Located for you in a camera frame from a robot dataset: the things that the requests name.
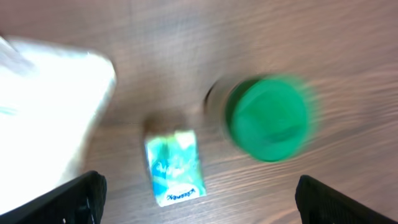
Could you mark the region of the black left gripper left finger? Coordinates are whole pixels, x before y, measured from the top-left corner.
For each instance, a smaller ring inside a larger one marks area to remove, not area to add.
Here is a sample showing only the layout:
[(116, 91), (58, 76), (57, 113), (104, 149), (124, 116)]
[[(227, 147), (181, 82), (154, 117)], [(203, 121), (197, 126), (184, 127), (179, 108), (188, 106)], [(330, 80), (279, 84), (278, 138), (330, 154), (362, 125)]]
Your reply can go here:
[(105, 176), (91, 170), (1, 215), (1, 224), (100, 224), (106, 193)]

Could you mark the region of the teal tissue pack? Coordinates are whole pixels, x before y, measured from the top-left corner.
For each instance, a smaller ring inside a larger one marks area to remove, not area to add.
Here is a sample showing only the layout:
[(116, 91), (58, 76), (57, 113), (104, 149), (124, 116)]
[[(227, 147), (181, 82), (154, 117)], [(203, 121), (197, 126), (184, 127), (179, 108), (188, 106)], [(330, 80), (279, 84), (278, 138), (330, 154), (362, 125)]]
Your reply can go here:
[(166, 207), (204, 197), (205, 181), (193, 130), (150, 136), (144, 141), (155, 201)]

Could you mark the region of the green lid jar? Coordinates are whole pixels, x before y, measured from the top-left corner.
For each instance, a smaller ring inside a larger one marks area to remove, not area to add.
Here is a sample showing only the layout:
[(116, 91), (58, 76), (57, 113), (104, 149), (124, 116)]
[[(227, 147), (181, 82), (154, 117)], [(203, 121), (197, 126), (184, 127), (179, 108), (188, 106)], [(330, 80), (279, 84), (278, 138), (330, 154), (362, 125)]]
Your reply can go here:
[(203, 110), (223, 139), (262, 162), (301, 153), (317, 128), (314, 90), (293, 74), (223, 76), (208, 90)]

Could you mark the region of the beige food pouch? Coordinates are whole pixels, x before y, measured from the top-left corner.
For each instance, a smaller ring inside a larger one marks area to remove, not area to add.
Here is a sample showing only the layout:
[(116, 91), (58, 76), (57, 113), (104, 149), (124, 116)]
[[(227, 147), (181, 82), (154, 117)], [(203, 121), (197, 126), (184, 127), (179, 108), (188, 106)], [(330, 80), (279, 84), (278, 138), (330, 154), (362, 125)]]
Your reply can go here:
[(1, 213), (80, 174), (115, 86), (100, 52), (1, 38)]

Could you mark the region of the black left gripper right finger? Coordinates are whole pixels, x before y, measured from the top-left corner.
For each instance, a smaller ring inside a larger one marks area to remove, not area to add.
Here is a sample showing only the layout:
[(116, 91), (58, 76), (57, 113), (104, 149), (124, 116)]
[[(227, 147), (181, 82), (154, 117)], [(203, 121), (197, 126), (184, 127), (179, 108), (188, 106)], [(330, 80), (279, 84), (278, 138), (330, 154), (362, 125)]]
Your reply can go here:
[(303, 224), (397, 224), (309, 175), (300, 177), (295, 202)]

